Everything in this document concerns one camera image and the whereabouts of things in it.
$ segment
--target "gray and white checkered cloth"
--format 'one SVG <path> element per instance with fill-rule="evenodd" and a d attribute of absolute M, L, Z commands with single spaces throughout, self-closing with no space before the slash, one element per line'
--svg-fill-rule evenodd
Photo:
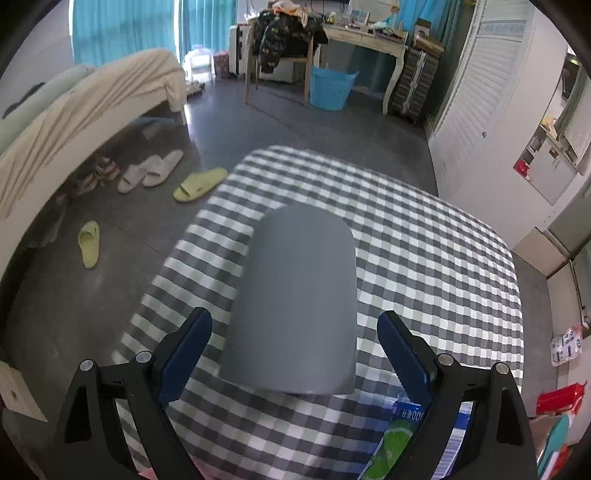
<path fill-rule="evenodd" d="M 296 397 L 217 376 L 248 241 L 269 210 L 291 202 L 342 217 L 356 240 L 353 395 Z M 213 334 L 167 412 L 189 453 L 222 479 L 357 477 L 402 391 L 376 337 L 384 310 L 436 352 L 480 367 L 504 361 L 521 384 L 521 303 L 502 239 L 421 190 L 309 151 L 268 147 L 234 169 L 166 259 L 113 359 L 153 350 L 196 306 L 211 312 Z M 148 465 L 131 415 L 119 412 L 134 460 Z"/>

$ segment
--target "blue laundry basket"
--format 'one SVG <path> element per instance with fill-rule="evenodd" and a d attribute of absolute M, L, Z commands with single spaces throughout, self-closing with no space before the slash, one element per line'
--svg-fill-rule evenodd
<path fill-rule="evenodd" d="M 342 110 L 357 73 L 341 73 L 312 67 L 310 103 L 324 110 Z"/>

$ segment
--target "white louvered door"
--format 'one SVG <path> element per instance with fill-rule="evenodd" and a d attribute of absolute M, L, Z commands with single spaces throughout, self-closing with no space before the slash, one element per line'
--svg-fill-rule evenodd
<path fill-rule="evenodd" d="M 447 183 L 437 179 L 443 198 L 470 173 L 479 145 L 506 106 L 532 9 L 528 0 L 486 0 L 464 73 L 435 130 Z"/>

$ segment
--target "gray arched block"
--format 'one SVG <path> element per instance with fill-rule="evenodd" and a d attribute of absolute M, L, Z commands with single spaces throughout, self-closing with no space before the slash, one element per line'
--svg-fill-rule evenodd
<path fill-rule="evenodd" d="M 294 394 L 353 393 L 356 327 L 351 230 L 324 210 L 283 207 L 249 243 L 220 377 Z"/>

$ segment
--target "blue gripper pad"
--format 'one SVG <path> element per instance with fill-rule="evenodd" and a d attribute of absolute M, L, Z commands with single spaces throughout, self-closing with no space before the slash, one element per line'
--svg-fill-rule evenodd
<path fill-rule="evenodd" d="M 401 332 L 391 319 L 392 314 L 396 315 L 384 312 L 378 317 L 378 340 L 410 401 L 427 407 L 431 404 L 430 376 L 408 343 L 413 335 L 397 316 L 400 329 L 405 330 Z"/>
<path fill-rule="evenodd" d="M 164 407 L 178 400 L 212 334 L 212 316 L 206 309 L 195 309 L 171 335 L 181 334 L 178 347 L 162 368 L 158 401 Z"/>

